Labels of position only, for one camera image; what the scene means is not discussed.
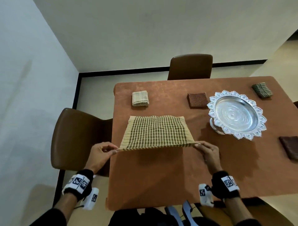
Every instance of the hand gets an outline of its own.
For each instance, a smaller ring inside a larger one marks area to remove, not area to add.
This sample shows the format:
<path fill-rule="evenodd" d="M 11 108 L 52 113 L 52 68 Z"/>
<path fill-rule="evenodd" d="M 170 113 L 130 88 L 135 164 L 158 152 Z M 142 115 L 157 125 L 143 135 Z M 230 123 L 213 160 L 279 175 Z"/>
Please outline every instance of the hand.
<path fill-rule="evenodd" d="M 219 160 L 219 149 L 217 146 L 206 141 L 196 141 L 194 148 L 199 150 L 204 156 L 211 175 L 223 170 L 221 168 L 221 162 Z"/>
<path fill-rule="evenodd" d="M 90 169 L 96 174 L 109 158 L 117 153 L 118 147 L 110 142 L 94 144 L 84 169 Z"/>

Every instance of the tile floor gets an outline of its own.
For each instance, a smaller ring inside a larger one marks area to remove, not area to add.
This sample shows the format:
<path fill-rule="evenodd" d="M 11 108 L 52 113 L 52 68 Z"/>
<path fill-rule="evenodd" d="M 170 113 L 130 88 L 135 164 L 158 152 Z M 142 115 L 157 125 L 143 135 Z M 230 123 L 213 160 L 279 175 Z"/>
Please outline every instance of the tile floor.
<path fill-rule="evenodd" d="M 155 72 L 83 78 L 77 109 L 102 119 L 112 118 L 114 106 L 113 88 L 116 83 L 166 80 L 167 74 L 168 72 Z M 285 42 L 263 65 L 213 68 L 211 78 L 268 75 L 276 78 L 293 101 L 298 100 L 298 41 Z M 72 171 L 66 172 L 65 182 L 73 174 L 74 172 Z M 93 186 L 99 188 L 100 193 L 94 209 L 91 211 L 76 209 L 70 218 L 69 225 L 82 225 L 86 221 L 90 225 L 108 225 L 113 215 L 112 211 L 105 208 L 108 178 L 96 177 Z M 298 225 L 298 194 L 262 197 L 262 199 L 281 212 L 294 225 Z M 177 206 L 176 209 L 182 215 L 181 206 Z M 194 209 L 192 215 L 200 216 L 200 213 Z"/>

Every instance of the black sleeve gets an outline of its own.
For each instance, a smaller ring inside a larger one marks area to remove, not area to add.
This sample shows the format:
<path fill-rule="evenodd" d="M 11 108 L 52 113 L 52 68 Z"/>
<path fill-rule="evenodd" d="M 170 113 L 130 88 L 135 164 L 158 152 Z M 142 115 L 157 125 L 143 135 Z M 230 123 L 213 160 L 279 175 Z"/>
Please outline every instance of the black sleeve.
<path fill-rule="evenodd" d="M 235 226 L 261 226 L 261 224 L 256 219 L 246 219 L 244 221 L 240 221 Z"/>
<path fill-rule="evenodd" d="M 66 218 L 63 213 L 58 209 L 50 209 L 41 215 L 36 221 L 34 221 L 30 226 L 39 225 L 55 225 L 55 226 L 66 226 Z"/>

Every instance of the silver pedestal bowl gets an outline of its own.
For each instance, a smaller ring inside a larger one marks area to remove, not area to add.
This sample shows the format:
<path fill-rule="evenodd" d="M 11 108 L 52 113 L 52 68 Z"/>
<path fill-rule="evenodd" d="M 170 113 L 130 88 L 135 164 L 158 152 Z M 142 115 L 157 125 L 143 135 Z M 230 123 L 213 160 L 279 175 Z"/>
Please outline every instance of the silver pedestal bowl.
<path fill-rule="evenodd" d="M 219 134 L 233 134 L 237 139 L 252 140 L 261 137 L 266 130 L 267 119 L 262 115 L 263 110 L 256 102 L 249 100 L 246 95 L 226 90 L 216 92 L 207 104 L 211 127 Z"/>

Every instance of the lotus-shaped rim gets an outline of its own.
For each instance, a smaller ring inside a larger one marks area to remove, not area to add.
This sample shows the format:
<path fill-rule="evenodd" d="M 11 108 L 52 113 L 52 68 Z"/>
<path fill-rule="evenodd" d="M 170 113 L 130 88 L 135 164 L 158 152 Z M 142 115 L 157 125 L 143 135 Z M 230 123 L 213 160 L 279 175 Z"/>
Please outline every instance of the lotus-shaped rim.
<path fill-rule="evenodd" d="M 224 125 L 222 123 L 222 121 L 220 119 L 218 119 L 216 113 L 215 113 L 215 105 L 216 102 L 222 98 L 222 97 L 226 97 L 226 96 L 232 96 L 232 97 L 238 97 L 242 100 L 244 100 L 245 102 L 247 102 L 256 112 L 256 115 L 258 117 L 258 122 L 256 127 L 251 130 L 251 131 L 247 131 L 247 132 L 239 132 L 236 130 L 233 130 L 229 127 L 227 127 L 226 125 Z M 257 104 L 255 101 L 248 99 L 248 97 L 244 94 L 238 94 L 235 91 L 229 92 L 229 91 L 222 91 L 221 93 L 216 92 L 215 96 L 210 97 L 210 103 L 207 104 L 208 108 L 210 109 L 209 111 L 209 116 L 212 117 L 214 119 L 214 125 L 221 127 L 223 132 L 225 134 L 233 134 L 234 137 L 236 137 L 237 139 L 241 139 L 241 138 L 246 138 L 248 140 L 252 140 L 255 137 L 261 137 L 262 136 L 262 131 L 266 130 L 266 126 L 265 126 L 265 122 L 267 121 L 267 119 L 263 116 L 263 110 L 259 107 L 257 107 Z"/>

